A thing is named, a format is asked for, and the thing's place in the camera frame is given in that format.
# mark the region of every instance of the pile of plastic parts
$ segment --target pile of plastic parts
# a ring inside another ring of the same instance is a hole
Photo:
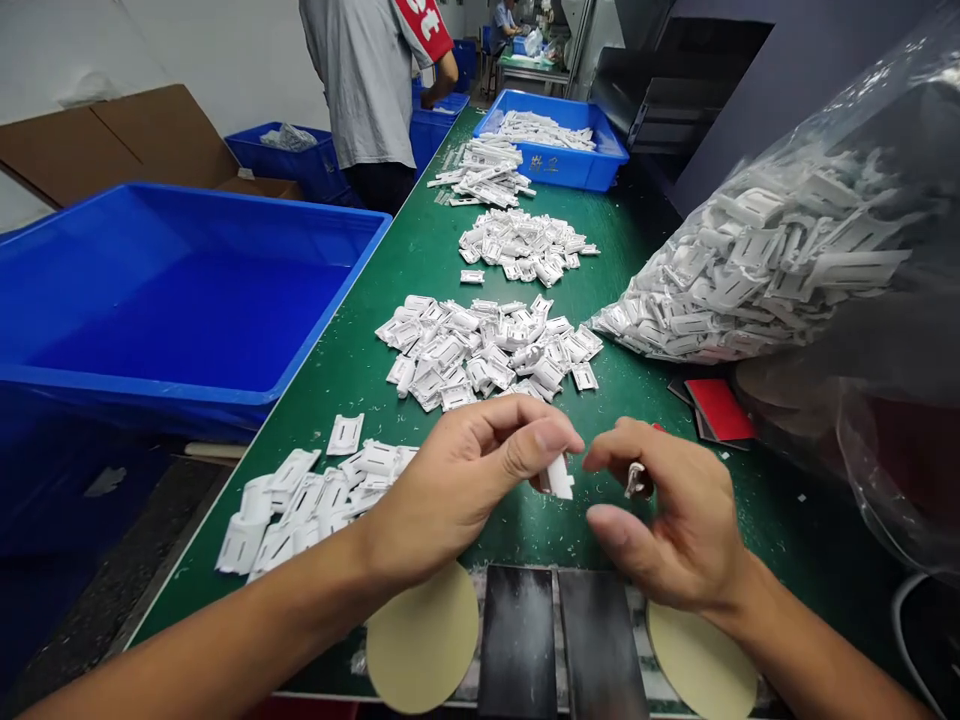
[[[880,151],[773,157],[724,183],[591,327],[648,357],[714,364],[812,342],[887,289],[917,212]]]
[[[574,330],[566,317],[549,319],[553,300],[530,305],[474,300],[469,308],[453,300],[408,295],[376,335],[398,350],[387,382],[403,399],[413,395],[425,412],[443,412],[490,397],[523,393],[546,402],[562,392],[573,375],[577,390],[599,385],[590,360],[603,349],[584,325]]]
[[[303,152],[317,144],[317,139],[306,130],[283,123],[279,130],[270,130],[260,136],[260,142],[290,152]]]
[[[468,265],[499,265],[507,280],[533,282],[544,287],[563,277],[565,270],[580,267],[581,256],[599,255],[565,220],[549,215],[532,216],[522,210],[489,210],[477,218],[473,229],[460,236],[460,255]],[[464,270],[461,282],[481,284],[483,271]]]
[[[585,152],[597,149],[591,128],[570,130],[561,127],[560,123],[552,118],[516,110],[510,110],[504,115],[500,129],[497,130],[497,137],[514,143],[532,142]]]
[[[294,450],[277,471],[248,482],[227,526],[216,569],[252,582],[349,525],[390,489],[420,448],[365,440],[363,414],[337,415],[328,456],[346,456],[313,472],[321,451]],[[271,524],[274,516],[279,522]]]
[[[523,153],[516,146],[484,133],[463,145],[459,167],[442,172],[427,187],[451,185],[452,190],[461,198],[451,198],[449,204],[459,205],[496,205],[499,208],[519,205],[518,194],[535,197],[536,190],[530,187],[531,181],[517,172],[523,164]]]

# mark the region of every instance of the fingernail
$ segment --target fingernail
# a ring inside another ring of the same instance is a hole
[[[549,420],[538,423],[533,434],[544,453],[561,452],[567,446],[566,430]]]

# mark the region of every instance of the worker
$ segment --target worker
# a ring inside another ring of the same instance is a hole
[[[562,412],[524,395],[449,412],[366,515],[23,717],[240,717],[390,598],[453,562],[518,484],[560,453],[583,450]],[[622,418],[593,441],[583,469],[622,481],[634,460],[657,487],[653,524],[609,505],[590,508],[586,520],[648,598],[727,633],[801,720],[933,717],[744,547],[730,475],[712,452]]]
[[[300,0],[313,67],[323,82],[337,160],[369,210],[396,215],[416,178],[410,145],[412,59],[436,63],[424,109],[459,79],[435,0]]]
[[[499,57],[511,38],[520,34],[520,28],[513,19],[513,8],[517,0],[500,0],[493,6],[490,18],[490,52]]]

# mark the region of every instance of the table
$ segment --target table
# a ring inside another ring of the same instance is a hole
[[[464,110],[425,173],[426,180],[451,162],[480,117],[474,109]],[[440,411],[427,416],[412,398],[397,399],[394,386],[384,380],[395,352],[374,336],[406,295],[469,304],[475,297],[530,302],[543,292],[556,301],[551,315],[566,315],[574,325],[615,300],[630,276],[679,224],[668,202],[641,172],[625,167],[618,186],[604,195],[537,184],[537,197],[521,200],[527,211],[569,221],[602,250],[599,257],[584,258],[579,270],[567,273],[546,291],[539,283],[508,283],[495,268],[488,268],[482,287],[461,286],[464,265],[457,240],[484,208],[441,205],[438,200],[448,192],[428,189],[426,180],[421,180],[184,551],[132,644],[243,586],[242,578],[221,575],[213,568],[227,522],[240,505],[244,483],[273,472],[294,448],[325,449],[337,413],[365,413],[364,438],[406,445],[419,445],[426,438]],[[667,391],[668,381],[683,368],[642,359],[610,342],[593,364],[598,392],[578,395],[569,387],[556,400],[585,439],[611,428],[621,415],[659,422],[671,433],[696,439],[686,406]],[[869,534],[852,502],[845,501],[849,492],[825,487],[759,449],[732,451],[725,462],[734,479],[740,527],[750,549],[854,645],[907,682],[887,609],[903,572]],[[334,463],[324,457],[318,467],[328,464]],[[478,578],[491,562],[609,568],[587,528],[586,509],[605,502],[642,513],[643,506],[624,500],[612,479],[582,475],[579,460],[573,459],[570,468],[577,476],[574,501],[546,498],[527,485],[517,488],[497,508],[461,563]],[[798,499],[801,494],[804,502]],[[636,593],[628,593],[628,599],[638,625],[642,624],[642,607],[638,607],[642,599]],[[649,647],[643,647],[645,634],[637,637],[651,710],[689,715],[659,674]],[[363,657],[362,644],[363,631],[354,631],[290,680],[283,693],[372,699],[366,675],[351,672],[351,663]],[[455,700],[470,703],[469,683],[475,670],[468,673]],[[773,707],[764,714],[780,716],[782,710]]]
[[[497,87],[503,88],[506,78],[516,78],[518,80],[530,80],[533,82],[542,82],[547,95],[553,94],[553,86],[567,86],[570,84],[570,73],[563,72],[555,65],[545,63],[531,63],[517,60],[513,56],[513,48],[507,47],[500,59],[497,61],[497,70],[500,73],[500,81]]]

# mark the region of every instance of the brown cardboard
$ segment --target brown cardboard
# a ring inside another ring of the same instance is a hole
[[[237,178],[236,159],[183,85],[0,126],[0,166],[54,207],[127,182],[302,199],[296,183]]]
[[[143,164],[89,108],[0,127],[0,162],[57,207],[146,179]]]
[[[244,180],[240,177],[233,177],[214,189],[220,192],[239,193],[240,195],[303,201],[300,186],[293,180],[273,180],[271,178]]]
[[[183,85],[148,90],[90,109],[151,169],[155,182],[214,188],[237,174],[230,149]]]

